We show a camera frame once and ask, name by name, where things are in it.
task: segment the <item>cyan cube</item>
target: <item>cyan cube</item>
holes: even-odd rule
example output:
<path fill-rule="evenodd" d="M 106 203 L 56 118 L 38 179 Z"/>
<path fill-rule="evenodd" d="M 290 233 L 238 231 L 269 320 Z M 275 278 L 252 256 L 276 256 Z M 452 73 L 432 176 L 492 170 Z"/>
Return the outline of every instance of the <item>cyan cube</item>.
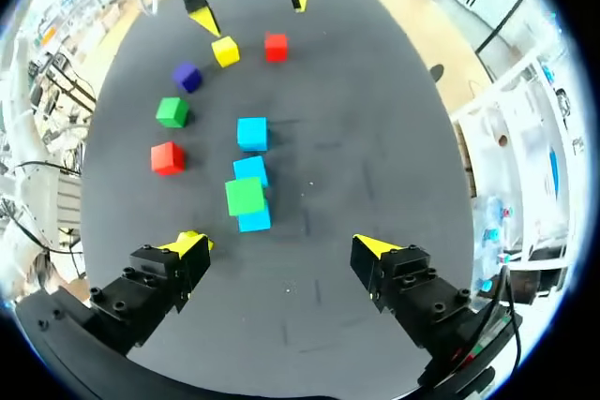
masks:
<path fill-rule="evenodd" d="M 269 205 L 264 207 L 264 210 L 251 215 L 239 215 L 237 217 L 237 225 L 240 233 L 249 231 L 262 231 L 271 228 L 271 214 L 269 213 Z"/>
<path fill-rule="evenodd" d="M 266 117 L 242 117 L 237 120 L 237 143 L 243 152 L 266 152 Z"/>
<path fill-rule="evenodd" d="M 266 167 L 262 156 L 253 156 L 233 162 L 233 174 L 237 180 L 242 178 L 258 177 L 261 179 L 262 187 L 269 187 L 266 178 Z"/>

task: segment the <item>green cube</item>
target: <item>green cube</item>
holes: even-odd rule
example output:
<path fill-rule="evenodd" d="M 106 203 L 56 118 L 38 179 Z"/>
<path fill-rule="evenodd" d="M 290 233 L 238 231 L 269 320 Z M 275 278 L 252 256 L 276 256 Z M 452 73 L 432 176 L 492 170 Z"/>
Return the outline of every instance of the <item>green cube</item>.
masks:
<path fill-rule="evenodd" d="M 263 184 L 259 177 L 242 178 L 225 184 L 229 215 L 251 215 L 264 210 Z"/>
<path fill-rule="evenodd" d="M 167 128 L 183 128 L 186 125 L 189 106 L 179 97 L 164 97 L 160 100 L 157 120 Z"/>

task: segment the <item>red cube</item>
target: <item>red cube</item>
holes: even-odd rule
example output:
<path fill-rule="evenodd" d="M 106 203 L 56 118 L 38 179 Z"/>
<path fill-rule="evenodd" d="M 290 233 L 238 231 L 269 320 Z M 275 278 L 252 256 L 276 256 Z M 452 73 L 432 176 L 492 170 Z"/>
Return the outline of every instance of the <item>red cube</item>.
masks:
<path fill-rule="evenodd" d="M 266 34 L 264 40 L 266 61 L 279 63 L 288 59 L 288 39 L 285 35 Z"/>
<path fill-rule="evenodd" d="M 152 147 L 152 170 L 160 175 L 175 175 L 186 169 L 185 154 L 181 147 L 169 141 Z"/>

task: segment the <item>yellow cube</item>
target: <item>yellow cube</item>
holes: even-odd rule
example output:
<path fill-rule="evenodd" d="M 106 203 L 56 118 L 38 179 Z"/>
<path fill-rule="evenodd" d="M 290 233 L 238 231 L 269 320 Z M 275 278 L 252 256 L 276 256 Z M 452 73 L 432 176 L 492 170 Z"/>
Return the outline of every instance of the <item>yellow cube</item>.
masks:
<path fill-rule="evenodd" d="M 221 67 L 227 67 L 240 61 L 240 51 L 232 37 L 223 37 L 213 42 L 212 46 Z"/>

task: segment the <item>screw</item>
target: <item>screw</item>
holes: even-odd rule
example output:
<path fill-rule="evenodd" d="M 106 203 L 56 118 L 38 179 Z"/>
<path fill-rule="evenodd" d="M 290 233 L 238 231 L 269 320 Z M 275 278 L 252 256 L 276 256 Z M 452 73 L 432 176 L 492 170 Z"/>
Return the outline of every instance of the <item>screw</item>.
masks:
<path fill-rule="evenodd" d="M 157 285 L 157 279 L 153 275 L 145 275 L 143 277 L 143 282 L 150 288 Z"/>
<path fill-rule="evenodd" d="M 131 278 L 133 274 L 135 274 L 135 269 L 133 269 L 132 267 L 126 267 L 123 269 L 123 276 L 125 278 Z"/>
<path fill-rule="evenodd" d="M 114 304 L 112 304 L 112 309 L 117 314 L 125 314 L 128 310 L 128 306 L 122 300 L 118 300 Z"/>
<path fill-rule="evenodd" d="M 402 277 L 402 286 L 404 286 L 404 288 L 408 288 L 412 286 L 415 281 L 416 278 L 414 277 L 414 275 L 405 275 L 404 277 Z"/>
<path fill-rule="evenodd" d="M 443 313 L 446 310 L 446 305 L 443 304 L 442 302 L 436 302 L 435 304 L 433 304 L 433 317 L 435 319 L 440 319 L 443 316 Z"/>
<path fill-rule="evenodd" d="M 102 289 L 96 288 L 96 287 L 91 288 L 90 289 L 90 297 L 92 298 L 92 301 L 99 302 L 104 297 L 104 294 L 102 293 Z"/>
<path fill-rule="evenodd" d="M 471 296 L 471 291 L 468 289 L 459 289 L 457 291 L 457 299 L 460 302 L 467 302 Z"/>

